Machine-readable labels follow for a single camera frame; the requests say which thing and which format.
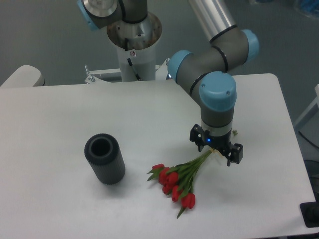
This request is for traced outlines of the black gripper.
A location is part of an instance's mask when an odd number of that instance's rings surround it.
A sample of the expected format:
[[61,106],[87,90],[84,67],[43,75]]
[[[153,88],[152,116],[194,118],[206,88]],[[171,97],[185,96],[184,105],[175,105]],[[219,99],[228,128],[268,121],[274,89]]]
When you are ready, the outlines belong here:
[[222,136],[211,136],[208,132],[204,132],[201,126],[195,124],[190,130],[189,140],[197,145],[199,152],[207,145],[218,150],[227,159],[229,167],[232,163],[239,164],[243,158],[243,145],[232,144],[230,136],[230,131]]

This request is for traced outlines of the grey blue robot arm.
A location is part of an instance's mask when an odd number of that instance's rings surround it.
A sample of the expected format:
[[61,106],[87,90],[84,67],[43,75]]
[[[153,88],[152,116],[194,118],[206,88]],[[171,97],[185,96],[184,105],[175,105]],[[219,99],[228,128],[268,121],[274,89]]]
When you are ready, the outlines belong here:
[[[155,50],[162,34],[160,20],[145,0],[80,0],[77,3],[92,30],[106,28],[117,49],[121,79],[156,78]],[[258,55],[259,41],[250,30],[238,28],[222,0],[192,0],[190,6],[206,34],[210,48],[195,55],[181,50],[168,61],[168,76],[200,106],[201,124],[190,132],[199,149],[218,150],[228,163],[239,163],[243,146],[232,144],[236,83],[228,71]]]

